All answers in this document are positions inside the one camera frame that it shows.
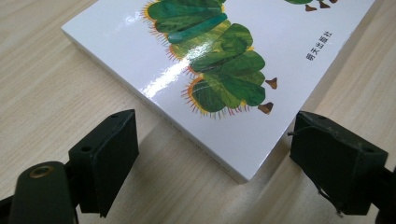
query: black clamp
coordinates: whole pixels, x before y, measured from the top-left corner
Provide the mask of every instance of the black clamp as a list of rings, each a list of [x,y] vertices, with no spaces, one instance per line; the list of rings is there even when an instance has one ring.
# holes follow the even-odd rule
[[[377,223],[396,223],[396,174],[388,152],[323,116],[300,111],[290,157],[339,214],[366,215],[379,208]]]
[[[113,114],[69,150],[67,164],[24,171],[0,202],[0,223],[78,223],[78,204],[105,217],[138,154],[134,110]]]

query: wood grain surface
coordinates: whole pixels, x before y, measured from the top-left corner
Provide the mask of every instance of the wood grain surface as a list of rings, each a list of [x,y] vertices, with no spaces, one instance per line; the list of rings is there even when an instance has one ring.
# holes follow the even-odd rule
[[[368,216],[337,216],[290,159],[286,135],[252,181],[236,184],[62,33],[92,3],[0,1],[0,199],[22,171],[68,161],[67,151],[104,118],[134,108],[141,154],[108,217],[78,212],[80,223],[374,223],[374,206]],[[304,110],[386,150],[393,170],[396,1],[376,1]]]

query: caterpillar body segment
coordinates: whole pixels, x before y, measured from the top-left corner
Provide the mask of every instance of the caterpillar body segment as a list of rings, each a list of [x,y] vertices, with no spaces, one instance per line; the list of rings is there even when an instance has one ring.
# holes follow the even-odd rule
[[[193,111],[211,117],[248,110],[265,100],[261,72],[265,61],[253,50],[248,28],[228,20],[223,2],[162,0],[145,8],[172,57],[189,60],[194,80],[185,92]]]

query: metal screw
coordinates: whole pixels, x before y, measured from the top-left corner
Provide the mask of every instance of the metal screw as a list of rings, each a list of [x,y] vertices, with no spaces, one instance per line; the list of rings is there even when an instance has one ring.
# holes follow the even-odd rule
[[[49,175],[53,170],[53,166],[43,165],[35,168],[32,172],[30,172],[29,176],[31,178],[41,178],[43,176]]]

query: white book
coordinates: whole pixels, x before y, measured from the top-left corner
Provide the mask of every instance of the white book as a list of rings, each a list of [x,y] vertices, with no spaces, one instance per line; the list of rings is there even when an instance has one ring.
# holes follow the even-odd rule
[[[373,2],[99,0],[62,29],[244,183]]]

